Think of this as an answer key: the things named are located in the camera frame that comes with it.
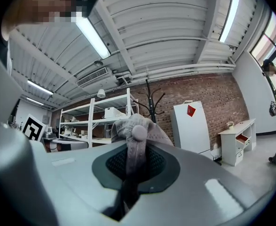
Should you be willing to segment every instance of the black mesh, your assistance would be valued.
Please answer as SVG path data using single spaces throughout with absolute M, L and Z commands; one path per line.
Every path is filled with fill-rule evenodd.
M 166 160 L 163 156 L 150 149 L 148 146 L 146 153 L 146 171 L 140 182 L 147 181 L 159 175 L 166 166 Z M 106 167 L 121 180 L 126 179 L 126 155 L 127 148 L 110 157 L 106 161 Z

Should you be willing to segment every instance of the white desk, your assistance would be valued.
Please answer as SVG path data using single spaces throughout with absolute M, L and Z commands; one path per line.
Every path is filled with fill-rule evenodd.
M 251 151 L 256 146 L 255 119 L 242 121 L 233 129 L 227 129 L 219 135 L 221 136 L 222 160 L 236 166 L 242 161 L 244 150 Z

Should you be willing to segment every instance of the shoe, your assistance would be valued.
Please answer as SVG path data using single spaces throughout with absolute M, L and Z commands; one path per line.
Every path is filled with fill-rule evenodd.
M 268 160 L 269 160 L 270 163 L 276 165 L 276 162 L 274 162 L 274 159 L 272 157 L 269 157 Z

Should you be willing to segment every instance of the concrete floor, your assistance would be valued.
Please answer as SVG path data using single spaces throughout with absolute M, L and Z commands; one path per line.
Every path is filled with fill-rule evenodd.
M 242 179 L 258 198 L 276 187 L 276 166 L 268 162 L 276 152 L 276 134 L 258 136 L 253 151 L 244 151 L 243 160 L 235 167 L 226 163 L 222 167 Z

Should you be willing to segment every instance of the red label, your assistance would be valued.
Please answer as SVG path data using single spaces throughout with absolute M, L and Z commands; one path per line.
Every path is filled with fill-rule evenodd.
M 189 115 L 189 116 L 193 116 L 194 115 L 194 112 L 196 111 L 196 109 L 195 108 L 193 108 L 192 106 L 190 106 L 190 105 L 188 105 L 188 110 L 187 110 L 187 114 Z

